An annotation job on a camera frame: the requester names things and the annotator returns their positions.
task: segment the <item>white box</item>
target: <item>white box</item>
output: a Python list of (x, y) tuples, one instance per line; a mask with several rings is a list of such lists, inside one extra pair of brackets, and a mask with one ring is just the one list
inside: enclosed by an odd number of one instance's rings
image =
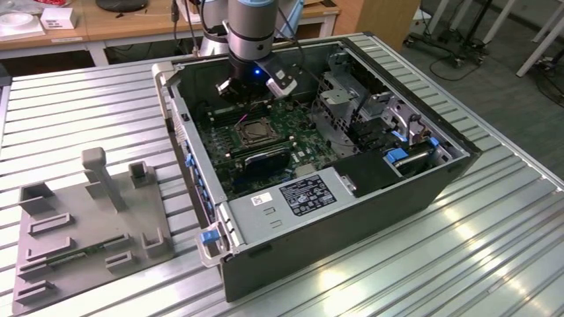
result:
[(20, 38), (31, 38), (41, 35), (45, 35), (45, 33), (37, 17), (33, 17), (32, 22), (25, 27), (17, 29), (0, 28), (0, 41), (19, 40)]
[(47, 30), (68, 30), (77, 24), (77, 15), (72, 8), (45, 8), (41, 24)]
[(417, 12), (415, 12), (412, 24), (409, 25), (409, 33), (423, 35), (423, 33), (425, 33), (425, 23), (429, 25), (431, 15), (421, 11), (421, 9), (417, 9)]

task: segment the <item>cable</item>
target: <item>cable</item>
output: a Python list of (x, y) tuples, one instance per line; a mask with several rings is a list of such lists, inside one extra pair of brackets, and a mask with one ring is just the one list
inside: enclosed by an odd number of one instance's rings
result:
[(199, 7), (199, 11), (200, 11), (200, 20), (201, 20), (201, 27), (204, 28), (205, 32), (208, 33), (213, 33), (212, 29), (208, 28), (207, 24), (205, 24), (205, 19), (204, 19), (204, 5), (205, 5), (205, 0), (201, 0), (201, 4)]
[(556, 85), (556, 83), (552, 81), (552, 79), (547, 76), (547, 74), (544, 74), (544, 72), (540, 72), (543, 77), (548, 80), (549, 84), (556, 88), (556, 90), (559, 91), (559, 93), (564, 96), (564, 90)]
[(427, 20), (425, 20), (425, 14), (423, 12), (423, 0), (421, 0), (421, 4), (420, 4), (420, 12), (421, 12), (423, 24), (425, 25), (425, 29), (423, 31), (423, 36), (428, 37), (429, 39), (433, 39), (433, 35), (429, 32), (429, 26), (428, 26)]
[(179, 4), (176, 3), (176, 0), (172, 0), (172, 5), (171, 5), (171, 20), (173, 22), (173, 38), (175, 38), (175, 44), (176, 44), (176, 47), (179, 48), (181, 54), (185, 55), (187, 53), (183, 51), (183, 48), (180, 47), (179, 38), (176, 36), (176, 31), (177, 31), (177, 27), (179, 27), (179, 15), (180, 15), (180, 12), (179, 12)]
[(188, 17), (188, 25), (191, 27), (191, 33), (192, 33), (192, 45), (193, 45), (192, 50), (197, 52), (200, 50), (200, 47), (197, 46), (196, 36), (193, 35), (191, 11), (188, 10), (188, 3), (185, 2), (185, 0), (184, 0), (184, 9), (185, 9), (185, 15)]
[(129, 45), (128, 48), (113, 48), (113, 49), (125, 52), (125, 51), (129, 51), (132, 47), (133, 47), (133, 44)]
[(459, 9), (460, 9), (460, 6), (461, 6), (463, 2), (464, 2), (464, 0), (460, 0), (459, 4), (456, 5), (455, 11), (452, 12), (451, 17), (448, 18), (447, 25), (451, 25), (452, 20), (455, 19), (456, 13), (459, 12)]
[[(143, 61), (144, 59), (147, 59), (147, 57), (149, 56), (149, 52), (151, 52), (151, 48), (152, 48), (152, 42), (149, 43), (149, 46), (147, 47), (147, 51), (144, 56), (140, 59), (136, 59), (135, 61)], [(124, 53), (121, 53), (119, 50), (112, 50), (113, 53), (119, 54), (121, 57), (131, 59), (131, 56), (125, 55)]]
[[(539, 70), (540, 74), (543, 75), (543, 77), (549, 81), (551, 85), (556, 88), (556, 90), (559, 91), (560, 95), (564, 96), (563, 91), (560, 90), (560, 87), (552, 82), (552, 80), (549, 79), (549, 77), (544, 74), (544, 72), (541, 70)], [(559, 107), (564, 108), (564, 102), (559, 101), (553, 96), (549, 95), (548, 92), (544, 91), (544, 89), (541, 88), (540, 85), (540, 76), (536, 76), (535, 79), (535, 84), (537, 86), (537, 90), (539, 92), (543, 94), (544, 97), (547, 97), (548, 100), (551, 100)]]
[(285, 17), (285, 14), (284, 14), (284, 12), (283, 12), (283, 10), (280, 8), (279, 8), (279, 13), (281, 15), (281, 18), (284, 19), (284, 23), (288, 25), (288, 30), (289, 30), (289, 33), (292, 34), (293, 40), (291, 38), (288, 38), (283, 34), (283, 32), (280, 32), (279, 29), (276, 29), (276, 31), (279, 32), (279, 34), (280, 34), (281, 37), (284, 37), (287, 40), (289, 40), (291, 42), (293, 42), (293, 44), (297, 46), (297, 49), (300, 50), (300, 54), (301, 54), (301, 61), (300, 61), (300, 63), (301, 64), (300, 64), (299, 68), (301, 70), (304, 70), (309, 74), (309, 76), (312, 76), (312, 78), (317, 81), (317, 83), (323, 86), (324, 83), (321, 82), (321, 80), (319, 79), (319, 77), (316, 76), (316, 74), (313, 74), (312, 71), (305, 67), (305, 52), (303, 50), (300, 41), (297, 41), (297, 36), (296, 36), (295, 30), (292, 29), (292, 26), (289, 25), (288, 18)]
[(467, 78), (468, 77), (468, 75), (469, 74), (472, 74), (480, 67), (481, 67), (481, 65), (477, 65), (468, 73), (465, 73), (463, 76), (460, 76), (459, 78), (445, 78), (445, 77), (443, 77), (443, 76), (440, 76), (436, 72), (435, 72), (435, 70), (433, 70), (433, 66), (435, 66), (435, 64), (437, 63), (437, 62), (440, 62), (440, 61), (443, 61), (443, 60), (445, 60), (445, 59), (448, 59), (449, 57), (451, 57), (452, 55), (448, 55), (448, 56), (445, 56), (445, 57), (443, 57), (443, 58), (439, 58), (436, 61), (433, 61), (432, 63), (431, 63), (431, 65), (429, 65), (429, 72), (436, 76), (436, 77), (439, 77), (440, 79), (443, 79), (443, 80), (445, 80), (445, 81), (461, 81), (464, 78)]

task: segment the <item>motherboard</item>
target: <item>motherboard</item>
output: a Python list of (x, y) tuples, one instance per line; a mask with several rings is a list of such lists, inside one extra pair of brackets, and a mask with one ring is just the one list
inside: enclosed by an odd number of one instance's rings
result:
[(312, 106), (268, 100), (205, 112), (197, 130), (229, 199), (301, 177), (339, 159)]

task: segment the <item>aluminum extrusion table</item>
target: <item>aluminum extrusion table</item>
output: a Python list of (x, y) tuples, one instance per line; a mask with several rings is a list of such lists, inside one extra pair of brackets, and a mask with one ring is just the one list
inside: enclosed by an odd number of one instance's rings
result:
[(144, 159), (157, 179), (176, 258), (33, 316), (557, 316), (564, 312), (563, 182), (373, 37), (349, 36), (484, 155), (413, 217), (237, 302), (193, 243), (197, 228), (151, 81), (156, 62), (20, 77), (1, 95), (0, 316), (11, 315), (16, 188), (85, 181), (77, 151), (111, 174)]

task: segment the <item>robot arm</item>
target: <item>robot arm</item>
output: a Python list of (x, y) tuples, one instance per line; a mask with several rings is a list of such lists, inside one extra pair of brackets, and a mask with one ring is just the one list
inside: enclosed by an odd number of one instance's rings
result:
[[(228, 0), (225, 28), (231, 76), (217, 85), (217, 91), (231, 102), (245, 102), (264, 87), (276, 97), (287, 96), (296, 88), (295, 70), (272, 53), (272, 42), (277, 30), (284, 36), (291, 36), (301, 10), (303, 0)], [(292, 25), (287, 25), (283, 14)]]

